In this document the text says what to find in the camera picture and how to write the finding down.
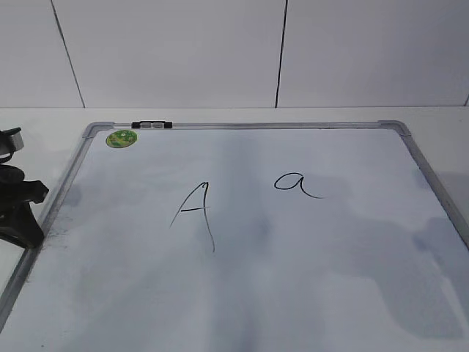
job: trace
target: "black marker writing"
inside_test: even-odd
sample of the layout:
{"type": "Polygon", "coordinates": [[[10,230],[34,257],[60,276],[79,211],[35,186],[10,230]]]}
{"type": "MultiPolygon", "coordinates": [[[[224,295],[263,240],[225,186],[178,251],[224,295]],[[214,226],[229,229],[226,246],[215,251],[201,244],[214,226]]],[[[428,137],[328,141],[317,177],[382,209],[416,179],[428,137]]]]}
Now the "black marker writing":
{"type": "Polygon", "coordinates": [[[315,198],[315,199],[322,199],[322,197],[312,196],[312,195],[310,195],[307,191],[305,191],[305,188],[303,187],[303,181],[304,181],[304,179],[305,179],[305,177],[304,177],[302,174],[300,174],[299,172],[289,172],[288,174],[285,174],[285,175],[280,176],[280,177],[277,179],[277,181],[273,184],[273,186],[274,186],[275,188],[277,188],[277,189],[282,190],[282,191],[286,191],[286,190],[288,190],[288,189],[292,189],[292,188],[294,188],[294,187],[300,185],[301,191],[302,191],[304,194],[306,194],[308,197],[315,198]],[[277,183],[278,183],[282,178],[284,178],[284,177],[286,177],[286,176],[289,176],[289,175],[297,175],[299,178],[298,178],[298,180],[293,184],[293,186],[290,186],[290,187],[279,187],[279,186],[277,185],[277,183]]]}
{"type": "Polygon", "coordinates": [[[179,213],[184,213],[184,212],[194,211],[194,210],[203,210],[204,211],[205,224],[207,224],[207,230],[208,230],[208,233],[210,235],[210,239],[212,240],[213,252],[215,253],[215,241],[213,240],[212,231],[210,231],[210,225],[208,224],[208,218],[207,218],[207,192],[208,192],[208,182],[202,182],[197,187],[195,187],[195,189],[192,190],[192,192],[184,199],[184,202],[182,202],[181,206],[179,207],[179,209],[176,212],[176,215],[174,215],[173,221],[171,221],[171,224],[169,225],[169,227],[171,227],[173,225],[174,220],[176,220],[179,213]],[[202,206],[200,208],[182,209],[184,204],[189,200],[189,198],[191,198],[192,194],[194,194],[195,191],[197,191],[201,187],[204,188],[204,200],[203,200],[202,206]]]}

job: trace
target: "white wall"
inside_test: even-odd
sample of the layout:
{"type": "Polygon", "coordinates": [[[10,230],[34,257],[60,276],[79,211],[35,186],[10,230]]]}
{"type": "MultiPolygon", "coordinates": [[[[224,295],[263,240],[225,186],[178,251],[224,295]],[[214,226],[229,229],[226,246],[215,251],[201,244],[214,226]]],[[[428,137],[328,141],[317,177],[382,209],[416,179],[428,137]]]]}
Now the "white wall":
{"type": "Polygon", "coordinates": [[[86,107],[274,107],[284,0],[55,0],[86,107]]]}
{"type": "Polygon", "coordinates": [[[51,3],[0,0],[0,107],[61,106],[81,102],[51,3]]]}
{"type": "Polygon", "coordinates": [[[289,0],[279,106],[461,106],[468,0],[289,0]]]}
{"type": "MultiPolygon", "coordinates": [[[[53,0],[86,107],[274,107],[286,0],[53,0]]],[[[468,0],[289,0],[278,106],[461,106],[468,0]]],[[[79,107],[50,0],[0,0],[0,107],[79,107]]]]}

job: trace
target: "whiteboard surface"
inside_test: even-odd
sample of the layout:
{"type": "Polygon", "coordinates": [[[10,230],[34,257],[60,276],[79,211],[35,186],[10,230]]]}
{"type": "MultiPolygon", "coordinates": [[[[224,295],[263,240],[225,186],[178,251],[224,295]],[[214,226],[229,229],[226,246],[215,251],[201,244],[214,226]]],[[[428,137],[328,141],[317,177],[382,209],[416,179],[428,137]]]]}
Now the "whiteboard surface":
{"type": "Polygon", "coordinates": [[[95,137],[2,351],[469,349],[468,251],[393,131],[138,134],[95,137]],[[201,182],[215,253],[169,226],[201,182]]]}

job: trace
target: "round sticker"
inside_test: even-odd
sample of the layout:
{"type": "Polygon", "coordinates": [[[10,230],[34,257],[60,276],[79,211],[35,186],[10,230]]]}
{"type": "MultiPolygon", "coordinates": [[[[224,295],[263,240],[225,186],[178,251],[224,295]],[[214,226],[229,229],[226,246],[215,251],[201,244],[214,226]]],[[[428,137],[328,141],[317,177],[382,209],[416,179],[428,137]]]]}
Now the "round sticker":
{"type": "Polygon", "coordinates": [[[125,148],[135,142],[137,142],[137,133],[129,130],[113,132],[106,138],[106,144],[112,148],[125,148]]]}

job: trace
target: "black object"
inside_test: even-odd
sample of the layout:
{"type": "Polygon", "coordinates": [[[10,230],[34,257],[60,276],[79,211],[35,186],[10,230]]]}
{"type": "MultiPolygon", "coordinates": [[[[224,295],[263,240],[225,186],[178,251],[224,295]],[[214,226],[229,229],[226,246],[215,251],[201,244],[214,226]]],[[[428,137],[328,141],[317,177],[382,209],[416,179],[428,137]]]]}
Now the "black object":
{"type": "Polygon", "coordinates": [[[168,122],[168,121],[132,122],[132,128],[173,128],[173,122],[168,122]]]}
{"type": "MultiPolygon", "coordinates": [[[[21,139],[20,131],[20,128],[0,131],[0,150],[9,153],[0,158],[0,164],[9,161],[18,149],[14,139],[21,139]]],[[[44,232],[36,222],[29,202],[44,202],[48,192],[40,181],[25,181],[21,169],[0,165],[0,238],[23,248],[39,246],[44,240],[44,232]]]]}

